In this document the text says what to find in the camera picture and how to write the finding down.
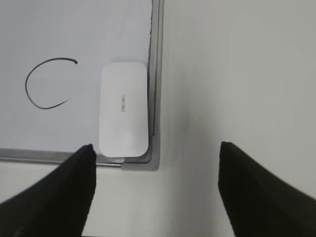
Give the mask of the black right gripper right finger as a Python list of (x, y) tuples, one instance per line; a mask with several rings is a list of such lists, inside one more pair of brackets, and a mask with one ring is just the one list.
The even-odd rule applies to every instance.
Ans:
[(218, 189), (236, 237), (314, 237), (316, 200), (222, 142)]

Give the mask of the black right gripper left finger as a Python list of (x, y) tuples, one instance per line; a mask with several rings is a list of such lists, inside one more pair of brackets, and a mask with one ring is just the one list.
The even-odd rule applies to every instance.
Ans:
[(82, 146), (44, 178), (0, 204), (2, 237), (80, 237), (96, 189), (96, 153)]

